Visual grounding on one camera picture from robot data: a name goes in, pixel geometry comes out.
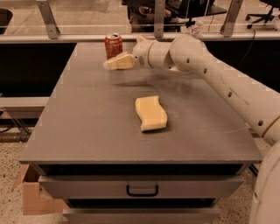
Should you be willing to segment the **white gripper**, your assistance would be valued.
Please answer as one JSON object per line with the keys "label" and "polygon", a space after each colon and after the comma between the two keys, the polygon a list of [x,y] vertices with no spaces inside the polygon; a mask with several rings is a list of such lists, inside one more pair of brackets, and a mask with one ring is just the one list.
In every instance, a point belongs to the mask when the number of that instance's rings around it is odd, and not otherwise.
{"label": "white gripper", "polygon": [[135,65],[135,62],[138,66],[148,69],[168,70],[172,67],[172,59],[169,54],[170,43],[146,39],[144,36],[138,36],[136,42],[133,55],[122,52],[106,60],[103,67],[107,70],[130,69]]}

